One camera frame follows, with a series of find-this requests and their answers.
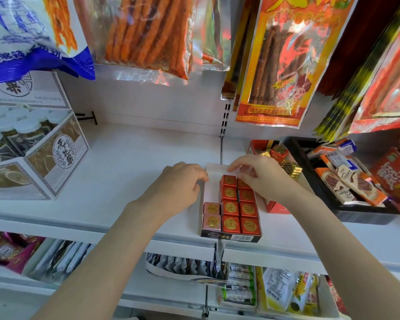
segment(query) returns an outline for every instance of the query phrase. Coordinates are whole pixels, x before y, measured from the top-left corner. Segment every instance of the person's left hand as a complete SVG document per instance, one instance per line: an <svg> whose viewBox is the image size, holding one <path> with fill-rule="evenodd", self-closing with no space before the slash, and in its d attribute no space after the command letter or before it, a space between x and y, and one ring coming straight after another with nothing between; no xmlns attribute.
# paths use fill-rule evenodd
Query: person's left hand
<svg viewBox="0 0 400 320"><path fill-rule="evenodd" d="M207 182L206 170L197 164L179 162L166 166L162 174L137 200L147 207L153 206L164 221L192 205L200 192L198 180Z"/></svg>

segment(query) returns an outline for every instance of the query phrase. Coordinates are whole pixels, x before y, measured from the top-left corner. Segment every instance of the person's right hand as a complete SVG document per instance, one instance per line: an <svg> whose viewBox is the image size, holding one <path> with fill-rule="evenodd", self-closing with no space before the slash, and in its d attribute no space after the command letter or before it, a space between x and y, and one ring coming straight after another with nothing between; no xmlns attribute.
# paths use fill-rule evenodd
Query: person's right hand
<svg viewBox="0 0 400 320"><path fill-rule="evenodd" d="M261 155L241 156L233 161L228 172L239 167L238 177L268 200L282 203L293 193L304 189L273 158Z"/></svg>

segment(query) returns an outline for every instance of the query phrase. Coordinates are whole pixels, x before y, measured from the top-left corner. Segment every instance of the black display box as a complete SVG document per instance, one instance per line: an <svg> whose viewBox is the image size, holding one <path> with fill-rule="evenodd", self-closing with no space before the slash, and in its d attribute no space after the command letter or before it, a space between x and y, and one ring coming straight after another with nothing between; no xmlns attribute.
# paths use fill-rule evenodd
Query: black display box
<svg viewBox="0 0 400 320"><path fill-rule="evenodd" d="M385 225L393 221L400 213L397 208L387 200L385 207L343 205L334 196L314 170L313 164L307 157L310 149L321 145L314 138L288 137L283 141L294 160L302 167L302 172L313 189L314 193L323 200L328 208L343 222L357 224Z"/></svg>

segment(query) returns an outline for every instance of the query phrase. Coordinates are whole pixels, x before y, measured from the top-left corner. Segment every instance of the blue and white snack bag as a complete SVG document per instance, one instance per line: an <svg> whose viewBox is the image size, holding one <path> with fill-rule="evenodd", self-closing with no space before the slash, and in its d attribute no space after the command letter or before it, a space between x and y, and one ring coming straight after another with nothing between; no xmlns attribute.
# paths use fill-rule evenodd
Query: blue and white snack bag
<svg viewBox="0 0 400 320"><path fill-rule="evenodd" d="M0 0L0 83L53 68L95 79L73 0Z"/></svg>

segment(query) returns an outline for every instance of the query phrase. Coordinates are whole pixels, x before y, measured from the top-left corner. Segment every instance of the forearm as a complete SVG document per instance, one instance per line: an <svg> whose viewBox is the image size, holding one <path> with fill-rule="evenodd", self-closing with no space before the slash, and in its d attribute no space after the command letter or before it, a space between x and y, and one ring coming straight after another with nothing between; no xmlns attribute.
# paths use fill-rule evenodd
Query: forearm
<svg viewBox="0 0 400 320"><path fill-rule="evenodd" d="M148 213L152 208L130 202L32 319L111 319L133 269L161 225Z"/></svg>
<svg viewBox="0 0 400 320"><path fill-rule="evenodd" d="M298 220L353 319L400 319L400 282L315 195L284 206Z"/></svg>

